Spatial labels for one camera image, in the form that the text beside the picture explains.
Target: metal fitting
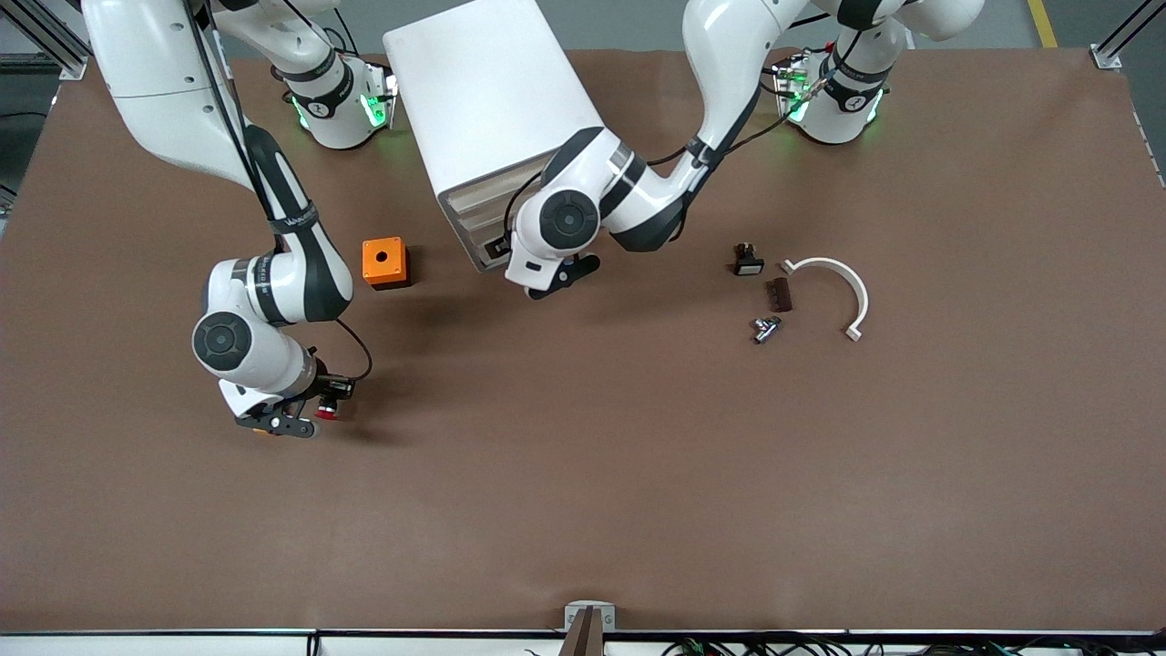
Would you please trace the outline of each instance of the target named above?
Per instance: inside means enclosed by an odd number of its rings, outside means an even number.
[[[770,338],[772,338],[774,333],[781,330],[781,319],[777,316],[771,316],[768,318],[754,318],[753,327],[757,331],[757,336],[753,336],[753,343],[764,345],[770,341]]]

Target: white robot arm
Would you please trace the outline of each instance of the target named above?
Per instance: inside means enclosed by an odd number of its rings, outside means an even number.
[[[842,34],[833,52],[812,55],[798,68],[808,73],[807,85],[816,83],[831,68],[838,70],[824,83],[822,93],[794,113],[791,122],[815,141],[845,143],[874,119],[873,110],[881,99],[884,83],[906,48],[907,29],[932,41],[946,41],[976,20],[984,0],[883,2],[873,20],[866,17],[863,2],[815,0],[814,3],[838,17]],[[851,55],[841,62],[840,51],[851,48]],[[785,100],[780,106],[788,111],[792,103]]]
[[[598,268],[598,258],[580,258],[578,253],[591,244],[600,227],[606,227],[625,249],[634,252],[655,251],[679,237],[688,206],[731,150],[757,105],[758,76],[773,43],[808,3],[809,0],[689,0],[683,19],[684,50],[704,100],[704,119],[672,172],[667,177],[658,175],[610,129],[580,131],[550,158],[541,175],[541,188],[519,207],[510,239],[506,277],[539,298]],[[862,71],[883,73],[888,69],[888,65],[871,69],[872,61],[884,52],[881,35],[865,36],[879,33],[881,27],[871,28],[899,24],[892,17],[898,13],[916,23],[913,27],[927,28],[921,29],[923,34],[950,36],[975,19],[983,0],[820,0],[816,3],[837,15],[852,36],[835,48],[834,65],[823,68],[807,84],[807,92],[799,101],[807,105],[814,103],[809,98],[819,90],[830,93],[830,85],[840,76],[850,73],[866,79],[868,73]],[[862,37],[856,42],[855,36]],[[878,86],[885,77],[881,75]],[[826,99],[820,103],[827,106]],[[814,111],[809,106],[806,115]]]
[[[339,0],[217,0],[216,22],[259,50],[292,90],[304,127],[322,146],[354,148],[388,122],[395,78],[384,66],[337,52],[309,20]]]
[[[93,50],[114,104],[138,142],[175,165],[258,191],[275,248],[222,261],[203,292],[192,348],[219,378],[243,426],[308,438],[300,418],[321,397],[317,417],[335,418],[356,380],[329,375],[314,352],[278,327],[331,320],[352,298],[352,276],[319,223],[316,205],[272,135],[251,124],[203,37],[205,7],[185,0],[84,0]]]

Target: yellow floor line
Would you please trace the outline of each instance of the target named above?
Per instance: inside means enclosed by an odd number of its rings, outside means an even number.
[[[1048,12],[1045,10],[1042,0],[1028,0],[1028,10],[1032,12],[1032,22],[1037,23],[1037,34],[1040,35],[1040,44],[1044,48],[1056,48],[1056,36],[1053,34],[1053,23],[1048,22]]]

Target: white curved bracket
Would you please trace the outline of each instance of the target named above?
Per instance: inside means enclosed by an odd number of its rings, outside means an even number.
[[[862,332],[858,331],[858,324],[863,322],[863,318],[866,318],[866,309],[870,308],[871,304],[871,297],[870,294],[866,292],[866,284],[863,283],[863,278],[855,273],[854,268],[850,268],[841,261],[830,258],[809,258],[803,259],[798,263],[786,260],[781,263],[781,268],[785,268],[786,273],[793,273],[806,266],[821,266],[823,268],[829,268],[830,270],[845,277],[847,282],[850,282],[850,285],[854,287],[855,295],[858,296],[858,316],[856,316],[854,322],[847,326],[847,337],[857,343],[858,339],[863,337]]]

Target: electronic component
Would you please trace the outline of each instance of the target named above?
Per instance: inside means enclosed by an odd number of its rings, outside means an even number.
[[[770,295],[770,304],[773,311],[789,311],[794,308],[793,297],[789,295],[789,278],[774,277],[765,283],[765,290]]]
[[[409,248],[400,237],[365,241],[360,259],[365,282],[373,289],[400,289],[413,284]]]
[[[737,260],[732,264],[733,275],[758,275],[765,269],[765,260],[753,253],[753,244],[742,241],[733,246]]]

